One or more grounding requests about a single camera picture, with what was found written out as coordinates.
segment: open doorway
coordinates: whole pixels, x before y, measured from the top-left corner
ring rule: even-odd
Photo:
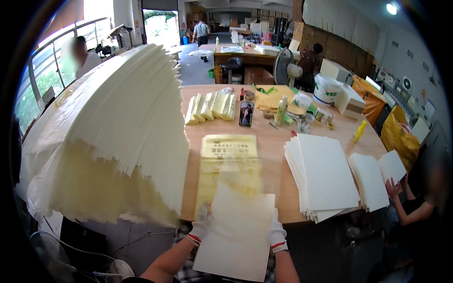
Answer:
[[[180,45],[178,11],[143,9],[148,44],[163,45],[165,49]]]

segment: workbench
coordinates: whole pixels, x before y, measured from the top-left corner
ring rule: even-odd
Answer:
[[[231,86],[234,88],[233,94],[236,94],[239,99],[241,88],[254,91],[251,86],[244,85],[198,85],[198,86],[183,86],[181,87],[182,112],[187,113],[190,98],[198,93],[209,93],[218,91],[224,87]],[[379,139],[374,129],[368,125],[365,128],[363,136],[357,144],[351,142],[351,136],[361,124],[362,120],[355,120],[341,116],[341,114],[333,106],[320,106],[335,115],[333,120],[334,129],[312,125],[310,134],[326,136],[333,139],[338,139],[343,148],[346,157],[352,153],[359,153],[373,156],[379,159],[383,154],[387,153],[384,145]],[[193,221],[195,212],[195,202],[197,198],[198,177],[200,168],[200,148],[201,141],[208,134],[252,134],[257,137],[258,154],[270,154],[277,157],[281,162],[281,177],[280,193],[276,198],[276,207],[279,209],[279,221],[281,223],[296,223],[309,221],[299,212],[299,191],[294,181],[291,170],[284,157],[283,145],[290,141],[293,135],[292,130],[295,130],[295,125],[282,126],[278,129],[269,125],[271,120],[263,118],[259,109],[256,109],[252,118],[252,126],[243,128],[239,126],[239,100],[236,102],[236,113],[233,121],[224,121],[215,119],[206,123],[187,125],[185,127],[187,138],[190,144],[190,155],[187,164],[187,172],[184,183],[183,204],[181,208],[181,219]]]
[[[214,49],[214,74],[216,84],[222,83],[222,68],[220,65],[225,64],[228,59],[233,57],[239,57],[242,59],[242,64],[256,66],[273,66],[275,56],[263,55],[255,50],[254,47],[244,48],[244,53],[221,53],[222,46],[235,46],[232,43],[223,43],[219,45],[215,44],[203,44],[200,48]]]

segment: plastic bottle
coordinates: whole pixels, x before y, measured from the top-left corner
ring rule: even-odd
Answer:
[[[283,99],[280,100],[279,109],[277,110],[277,114],[275,114],[274,125],[281,126],[284,120],[284,115],[286,114],[286,110],[288,109],[288,97],[283,96]]]
[[[359,140],[359,138],[363,135],[363,131],[365,130],[367,124],[368,124],[367,121],[365,120],[362,121],[362,124],[357,128],[357,130],[352,135],[351,140],[353,143],[356,143]]]

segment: white glove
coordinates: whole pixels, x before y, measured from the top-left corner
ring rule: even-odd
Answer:
[[[208,204],[203,204],[198,210],[197,220],[192,222],[192,231],[190,231],[189,236],[191,236],[197,242],[201,242],[204,236],[209,231],[214,217],[211,215],[211,212],[208,212]]]
[[[283,229],[282,224],[279,222],[279,210],[274,208],[274,216],[270,223],[270,228],[267,233],[267,240],[271,248],[278,244],[286,243],[286,231]]]

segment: smartphone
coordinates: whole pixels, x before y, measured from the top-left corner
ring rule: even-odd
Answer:
[[[255,104],[252,101],[241,101],[239,126],[247,128],[252,126],[253,111],[255,111]]]

